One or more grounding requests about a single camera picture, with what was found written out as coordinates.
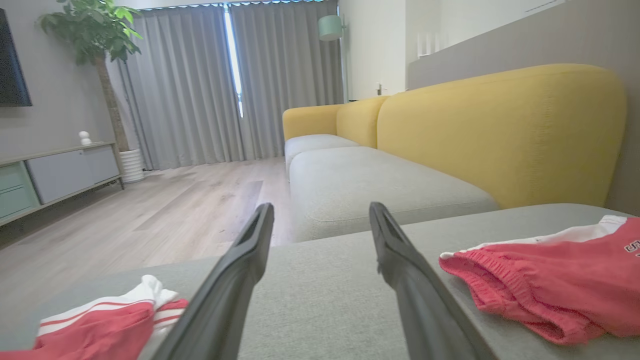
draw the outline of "gray wall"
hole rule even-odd
[[[573,0],[409,65],[410,89],[549,63],[611,69],[628,93],[627,133],[607,207],[640,215],[640,1]]]
[[[113,141],[98,75],[76,66],[74,55],[36,27],[39,16],[61,10],[55,0],[0,0],[33,101],[30,108],[0,108],[0,158],[80,145],[78,132],[93,141]]]

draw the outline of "sofa seat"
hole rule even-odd
[[[289,180],[296,241],[369,230],[372,201],[384,203],[400,224],[499,208],[471,184],[370,147],[298,154]]]
[[[293,158],[295,158],[296,155],[302,152],[309,150],[332,149],[334,147],[349,146],[360,146],[360,144],[345,138],[341,138],[339,136],[329,134],[305,135],[291,138],[287,140],[284,145],[284,156],[287,163],[287,174],[289,173],[289,167],[291,166],[291,161],[293,160]]]
[[[441,252],[481,243],[557,233],[625,214],[574,204],[552,204],[446,218],[403,226],[415,247],[500,360],[635,359],[637,338],[609,334],[587,345],[562,347],[522,324],[475,307],[465,283],[438,266]],[[273,247],[246,315],[239,360],[408,360],[396,294],[380,274],[371,232]],[[64,289],[24,322],[0,336],[0,350],[29,349],[38,321],[99,297],[131,290],[145,274],[191,299],[216,264],[201,259],[108,275]],[[162,339],[140,356],[148,360]]]

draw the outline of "sofa backrest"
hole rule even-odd
[[[343,105],[336,118],[337,134],[362,146],[378,144],[378,113],[389,96],[350,102]]]
[[[602,206],[626,112],[612,72],[544,65],[394,95],[378,148],[474,184],[502,208]]]

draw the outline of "mint green drawer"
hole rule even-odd
[[[20,163],[0,167],[0,192],[22,186],[22,169]]]
[[[25,188],[0,193],[0,220],[31,208],[31,197]]]

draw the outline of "yellow sofa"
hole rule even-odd
[[[288,110],[296,236],[367,230],[372,200],[403,224],[535,204],[603,206],[626,112],[615,74],[576,64]],[[337,141],[305,149],[317,136]]]

